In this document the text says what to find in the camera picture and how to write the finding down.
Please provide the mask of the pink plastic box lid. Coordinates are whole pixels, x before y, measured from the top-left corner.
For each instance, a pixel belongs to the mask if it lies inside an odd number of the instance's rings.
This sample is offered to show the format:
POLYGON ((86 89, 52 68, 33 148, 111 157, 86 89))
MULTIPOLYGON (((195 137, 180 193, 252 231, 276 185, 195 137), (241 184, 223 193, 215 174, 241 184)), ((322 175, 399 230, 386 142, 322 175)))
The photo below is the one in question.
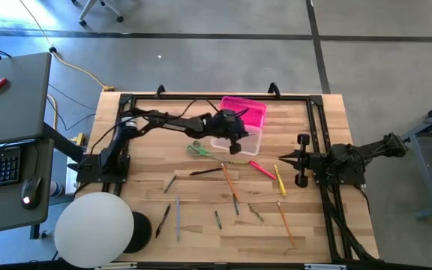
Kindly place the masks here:
POLYGON ((233 110, 236 113, 247 110, 241 119, 246 125, 258 128, 263 126, 266 118, 267 106, 264 103, 242 97, 224 96, 220 102, 220 108, 233 110))

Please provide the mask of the pink pen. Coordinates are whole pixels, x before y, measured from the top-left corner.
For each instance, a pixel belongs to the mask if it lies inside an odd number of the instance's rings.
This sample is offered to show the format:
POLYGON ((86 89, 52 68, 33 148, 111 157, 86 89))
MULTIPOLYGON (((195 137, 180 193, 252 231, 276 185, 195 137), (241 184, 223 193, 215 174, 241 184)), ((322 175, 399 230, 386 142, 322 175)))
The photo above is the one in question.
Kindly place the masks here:
POLYGON ((273 179, 273 180, 277 179, 275 175, 271 174, 269 171, 267 171, 266 169, 264 169, 257 162, 250 160, 248 162, 248 164, 251 165, 254 169, 256 169, 259 172, 261 172, 262 174, 264 174, 265 176, 268 176, 270 179, 273 179))

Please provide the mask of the green-handled scissors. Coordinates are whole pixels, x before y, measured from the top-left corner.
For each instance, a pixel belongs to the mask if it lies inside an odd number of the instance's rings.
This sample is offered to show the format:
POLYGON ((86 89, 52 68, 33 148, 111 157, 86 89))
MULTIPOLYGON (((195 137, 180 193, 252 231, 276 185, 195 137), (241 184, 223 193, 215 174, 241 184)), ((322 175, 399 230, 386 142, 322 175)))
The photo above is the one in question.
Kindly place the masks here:
POLYGON ((226 158, 214 155, 213 153, 211 153, 210 151, 208 151, 207 149, 205 149, 204 147, 202 147, 200 145, 188 145, 187 151, 189 154, 191 154, 195 157, 213 158, 215 160, 227 162, 229 164, 247 164, 247 162, 232 161, 232 160, 228 160, 226 158))

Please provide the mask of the white power strip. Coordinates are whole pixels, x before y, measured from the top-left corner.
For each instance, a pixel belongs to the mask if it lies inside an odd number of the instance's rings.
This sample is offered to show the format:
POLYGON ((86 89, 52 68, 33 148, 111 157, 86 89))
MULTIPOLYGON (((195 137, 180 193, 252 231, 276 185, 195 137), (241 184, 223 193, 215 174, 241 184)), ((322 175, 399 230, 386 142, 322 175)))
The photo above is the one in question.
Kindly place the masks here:
POLYGON ((65 188, 64 188, 66 196, 74 195, 75 191, 79 187, 79 184, 77 182, 77 172, 69 167, 70 164, 75 164, 75 161, 70 157, 67 157, 65 188))

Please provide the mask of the patterned green pencil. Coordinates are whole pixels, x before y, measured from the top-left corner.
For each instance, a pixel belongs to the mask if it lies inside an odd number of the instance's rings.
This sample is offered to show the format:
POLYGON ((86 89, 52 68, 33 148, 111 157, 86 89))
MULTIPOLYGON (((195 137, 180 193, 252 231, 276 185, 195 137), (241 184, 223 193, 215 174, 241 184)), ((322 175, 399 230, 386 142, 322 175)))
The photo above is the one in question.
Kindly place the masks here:
POLYGON ((256 217, 261 221, 261 222, 264 222, 265 220, 264 220, 264 218, 263 218, 263 216, 254 208, 254 206, 251 204, 251 203, 248 203, 247 204, 247 206, 248 206, 248 208, 249 208, 249 210, 250 210, 250 212, 252 212, 253 214, 255 214, 256 215, 256 217))

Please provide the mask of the dark brown pencil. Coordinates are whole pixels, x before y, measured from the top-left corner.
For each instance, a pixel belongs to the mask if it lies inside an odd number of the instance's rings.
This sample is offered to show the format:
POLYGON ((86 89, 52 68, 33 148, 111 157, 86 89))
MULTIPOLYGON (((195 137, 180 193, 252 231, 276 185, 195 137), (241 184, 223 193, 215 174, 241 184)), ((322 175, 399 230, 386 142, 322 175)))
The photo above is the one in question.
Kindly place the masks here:
POLYGON ((213 172, 221 171, 222 169, 223 169, 222 167, 217 167, 214 169, 206 169, 203 171, 194 171, 194 172, 191 172, 189 175, 190 176, 198 176, 198 175, 202 175, 202 174, 206 174, 206 173, 213 173, 213 172))

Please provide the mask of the yellow pencil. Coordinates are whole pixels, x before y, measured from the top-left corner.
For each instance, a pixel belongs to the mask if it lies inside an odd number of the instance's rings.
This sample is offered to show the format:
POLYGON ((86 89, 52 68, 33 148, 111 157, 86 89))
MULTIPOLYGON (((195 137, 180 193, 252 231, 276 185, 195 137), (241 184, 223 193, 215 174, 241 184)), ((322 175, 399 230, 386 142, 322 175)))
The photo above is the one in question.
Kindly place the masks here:
POLYGON ((286 197, 287 196, 287 191, 286 191, 286 188, 284 187, 284 182, 283 182, 283 180, 281 178, 281 174, 279 172, 279 169, 278 169, 277 165, 274 165, 274 171, 275 171, 275 174, 276 174, 276 177, 277 177, 277 180, 278 180, 278 184, 279 184, 279 188, 280 188, 280 193, 283 196, 286 197))

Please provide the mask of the silver grey pen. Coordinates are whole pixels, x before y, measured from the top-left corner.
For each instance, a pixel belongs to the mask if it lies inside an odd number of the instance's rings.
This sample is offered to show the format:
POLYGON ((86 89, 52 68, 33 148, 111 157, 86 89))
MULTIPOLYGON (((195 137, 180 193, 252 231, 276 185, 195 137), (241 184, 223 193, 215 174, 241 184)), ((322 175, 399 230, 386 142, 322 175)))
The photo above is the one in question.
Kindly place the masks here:
POLYGON ((180 239, 180 200, 179 195, 175 196, 175 231, 176 231, 176 241, 180 239))

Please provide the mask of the dark crayon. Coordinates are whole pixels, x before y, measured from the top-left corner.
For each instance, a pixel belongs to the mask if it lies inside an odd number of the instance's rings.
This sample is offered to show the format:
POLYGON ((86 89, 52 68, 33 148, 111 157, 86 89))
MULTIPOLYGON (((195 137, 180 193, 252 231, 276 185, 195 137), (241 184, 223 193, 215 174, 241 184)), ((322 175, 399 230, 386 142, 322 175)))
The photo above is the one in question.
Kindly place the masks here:
POLYGON ((171 188, 172 184, 174 183, 174 181, 177 179, 177 175, 174 175, 172 177, 172 179, 170 180, 169 184, 165 187, 165 189, 163 190, 163 192, 166 194, 168 192, 168 190, 171 188))

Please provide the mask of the black pen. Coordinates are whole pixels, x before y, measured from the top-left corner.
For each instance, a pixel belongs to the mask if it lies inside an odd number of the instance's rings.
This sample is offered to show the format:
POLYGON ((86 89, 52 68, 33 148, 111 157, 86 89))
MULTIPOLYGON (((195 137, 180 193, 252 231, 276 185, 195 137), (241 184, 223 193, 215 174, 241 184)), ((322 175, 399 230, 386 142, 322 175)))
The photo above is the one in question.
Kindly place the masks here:
POLYGON ((161 230, 162 230, 162 228, 164 226, 164 223, 165 223, 165 221, 167 219, 167 216, 168 216, 168 214, 170 212, 170 209, 171 209, 171 203, 168 204, 168 206, 166 207, 165 212, 164 212, 163 217, 162 217, 162 220, 158 224, 158 227, 157 227, 156 233, 155 233, 155 238, 157 238, 161 234, 161 230))

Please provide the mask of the clear plastic supply box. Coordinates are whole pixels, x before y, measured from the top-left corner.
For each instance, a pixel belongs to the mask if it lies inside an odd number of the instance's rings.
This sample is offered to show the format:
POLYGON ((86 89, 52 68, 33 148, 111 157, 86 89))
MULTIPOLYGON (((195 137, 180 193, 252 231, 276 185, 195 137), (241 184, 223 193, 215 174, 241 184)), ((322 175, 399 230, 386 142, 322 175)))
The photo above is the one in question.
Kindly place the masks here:
MULTIPOLYGON (((256 156, 260 150, 260 144, 262 140, 263 131, 259 127, 250 125, 244 126, 245 130, 249 133, 248 136, 241 138, 238 143, 241 145, 241 151, 239 154, 256 156)), ((212 138, 211 146, 217 149, 230 149, 230 140, 224 138, 212 138)))

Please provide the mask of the orange pencil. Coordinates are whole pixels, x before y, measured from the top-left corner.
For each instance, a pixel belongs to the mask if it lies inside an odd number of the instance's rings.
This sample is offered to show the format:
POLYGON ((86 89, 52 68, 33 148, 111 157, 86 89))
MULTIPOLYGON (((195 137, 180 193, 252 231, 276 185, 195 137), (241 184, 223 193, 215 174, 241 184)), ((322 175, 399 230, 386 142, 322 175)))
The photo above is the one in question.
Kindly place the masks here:
POLYGON ((231 189, 232 194, 234 195, 236 202, 238 202, 239 201, 239 197, 238 197, 238 194, 236 192, 236 189, 233 186, 233 182, 232 182, 232 180, 230 178, 230 175, 229 175, 229 173, 227 171, 227 165, 225 163, 221 163, 221 168, 222 168, 223 174, 224 174, 224 176, 225 176, 225 178, 226 178, 226 180, 228 182, 229 188, 231 189))
POLYGON ((283 208, 282 208, 282 206, 281 206, 281 202, 280 202, 280 201, 277 201, 276 203, 277 203, 277 207, 278 207, 278 210, 279 210, 279 212, 280 212, 280 215, 281 215, 281 217, 282 217, 282 220, 283 220, 284 226, 286 227, 286 231, 287 231, 287 233, 288 233, 289 240, 290 240, 292 246, 295 248, 295 247, 296 247, 296 243, 295 243, 295 241, 294 241, 293 234, 292 234, 292 232, 291 232, 291 230, 290 230, 290 226, 289 226, 289 224, 288 224, 288 220, 287 220, 287 218, 286 218, 286 216, 285 216, 285 214, 284 214, 284 210, 283 210, 283 208))

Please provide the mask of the grey desk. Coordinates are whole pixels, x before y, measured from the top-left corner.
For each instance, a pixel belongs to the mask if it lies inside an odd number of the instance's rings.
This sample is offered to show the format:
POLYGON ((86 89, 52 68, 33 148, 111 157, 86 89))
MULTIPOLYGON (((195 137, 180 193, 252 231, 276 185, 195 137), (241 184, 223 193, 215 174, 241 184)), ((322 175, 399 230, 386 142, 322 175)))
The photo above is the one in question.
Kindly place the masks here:
POLYGON ((11 146, 21 148, 19 183, 0 186, 0 231, 40 224, 47 219, 49 208, 54 142, 42 139, 2 147, 11 146), (42 178, 41 197, 36 208, 27 210, 20 195, 24 179, 31 176, 42 178))

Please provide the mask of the silver metal bracket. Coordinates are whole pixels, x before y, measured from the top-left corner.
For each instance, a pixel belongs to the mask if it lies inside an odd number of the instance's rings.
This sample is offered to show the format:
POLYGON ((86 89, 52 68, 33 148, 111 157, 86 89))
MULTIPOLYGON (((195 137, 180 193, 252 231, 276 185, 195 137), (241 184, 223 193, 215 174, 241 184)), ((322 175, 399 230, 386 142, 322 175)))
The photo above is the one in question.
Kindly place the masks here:
POLYGON ((136 269, 137 267, 137 262, 111 262, 106 265, 95 267, 94 270, 128 270, 136 269))
POLYGON ((304 270, 347 270, 347 267, 338 264, 308 263, 304 264, 304 270))

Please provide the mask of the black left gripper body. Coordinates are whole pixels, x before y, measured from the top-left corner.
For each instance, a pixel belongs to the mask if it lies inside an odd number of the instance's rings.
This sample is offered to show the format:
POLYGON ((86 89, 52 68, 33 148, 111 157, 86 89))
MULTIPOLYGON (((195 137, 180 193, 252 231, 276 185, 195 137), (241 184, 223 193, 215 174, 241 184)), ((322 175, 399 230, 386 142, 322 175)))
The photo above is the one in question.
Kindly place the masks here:
POLYGON ((217 138, 230 140, 229 153, 238 154, 241 151, 241 145, 238 141, 241 139, 239 134, 241 126, 245 125, 241 116, 248 110, 235 112, 231 109, 219 110, 211 119, 211 135, 217 138))

